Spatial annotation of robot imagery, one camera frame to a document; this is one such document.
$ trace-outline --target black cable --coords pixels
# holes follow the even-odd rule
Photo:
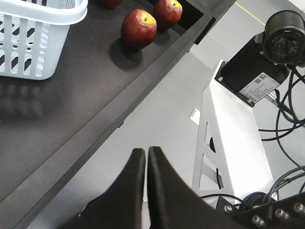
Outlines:
[[[294,168],[294,169],[291,169],[289,170],[288,172],[286,172],[284,175],[280,176],[276,181],[275,183],[272,185],[270,191],[267,193],[267,197],[266,197],[266,201],[268,203],[271,202],[271,196],[273,193],[275,193],[279,188],[279,186],[282,186],[283,187],[283,181],[286,179],[286,177],[288,177],[289,175],[297,172],[297,171],[300,171],[300,170],[304,170],[305,169],[305,166],[299,166],[297,168]],[[298,174],[296,175],[298,178],[303,175],[305,176],[305,173],[302,173],[302,174]]]
[[[218,168],[216,168],[216,180],[217,180],[218,188],[222,189],[221,184],[220,184],[219,169]]]
[[[300,128],[300,127],[302,127],[304,125],[305,125],[305,123],[304,124],[300,124],[300,125],[298,125],[298,126],[296,126],[294,128],[290,127],[290,128],[287,128],[287,129],[280,129],[280,130],[278,130],[278,132],[290,131],[292,129],[295,130],[295,129]],[[260,131],[260,132],[275,132],[276,130],[258,129],[258,131]]]
[[[302,184],[302,186],[300,188],[300,191],[299,191],[299,194],[303,192],[304,188],[305,188],[305,182]]]
[[[216,149],[215,149],[215,145],[214,145],[214,141],[213,138],[210,138],[210,149],[216,153]],[[222,189],[221,184],[220,184],[220,177],[219,177],[219,169],[216,168],[216,180],[217,180],[217,185],[219,189]]]
[[[236,199],[238,200],[239,202],[241,202],[244,206],[248,207],[248,208],[252,208],[251,206],[249,206],[246,202],[244,202],[242,199],[236,197],[236,196],[233,196],[233,195],[230,195],[230,194],[221,194],[221,193],[215,193],[215,194],[210,194],[210,195],[206,195],[206,196],[202,196],[200,197],[201,199],[204,199],[204,198],[210,198],[210,197],[229,197],[229,198],[233,198],[233,199]]]

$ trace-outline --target bolt head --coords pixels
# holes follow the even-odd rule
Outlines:
[[[233,208],[232,208],[231,205],[226,205],[226,206],[224,207],[224,211],[225,211],[226,213],[231,213],[231,212],[233,211]]]
[[[262,227],[264,225],[264,220],[259,216],[253,216],[252,222],[258,227]]]

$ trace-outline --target table surface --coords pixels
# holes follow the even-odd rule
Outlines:
[[[158,32],[131,52],[121,44],[121,22],[143,5],[105,10],[89,1],[54,76],[0,77],[0,228],[28,225],[234,0],[189,2],[204,12],[190,29]]]

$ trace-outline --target barcode sticker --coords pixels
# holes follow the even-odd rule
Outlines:
[[[268,93],[277,88],[280,84],[271,78],[266,73],[261,73],[253,79],[246,87],[239,93],[251,99],[253,103],[257,103],[264,98]]]

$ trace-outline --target red apple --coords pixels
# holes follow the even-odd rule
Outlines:
[[[158,29],[167,30],[181,18],[182,6],[177,0],[158,0],[153,8]]]
[[[121,2],[122,2],[122,0],[100,0],[101,5],[108,9],[114,9]]]
[[[148,12],[136,9],[123,21],[121,39],[130,49],[140,50],[154,40],[157,34],[157,22]]]

